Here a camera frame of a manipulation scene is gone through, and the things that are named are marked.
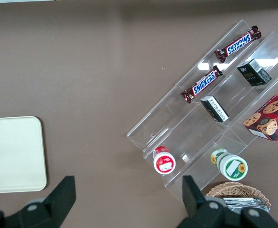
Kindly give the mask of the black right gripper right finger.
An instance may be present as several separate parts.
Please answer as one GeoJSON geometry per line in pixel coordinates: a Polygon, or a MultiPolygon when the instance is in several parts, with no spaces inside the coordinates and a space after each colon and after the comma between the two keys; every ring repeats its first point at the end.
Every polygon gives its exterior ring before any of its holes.
{"type": "Polygon", "coordinates": [[[183,176],[182,197],[188,217],[179,228],[241,228],[241,217],[223,204],[206,200],[192,176],[183,176]]]}

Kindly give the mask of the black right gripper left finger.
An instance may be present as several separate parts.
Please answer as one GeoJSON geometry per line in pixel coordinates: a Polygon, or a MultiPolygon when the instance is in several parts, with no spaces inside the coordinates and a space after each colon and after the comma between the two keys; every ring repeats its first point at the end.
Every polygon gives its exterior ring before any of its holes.
{"type": "Polygon", "coordinates": [[[76,200],[75,178],[66,176],[43,202],[30,203],[5,218],[6,228],[59,228],[76,200]]]}

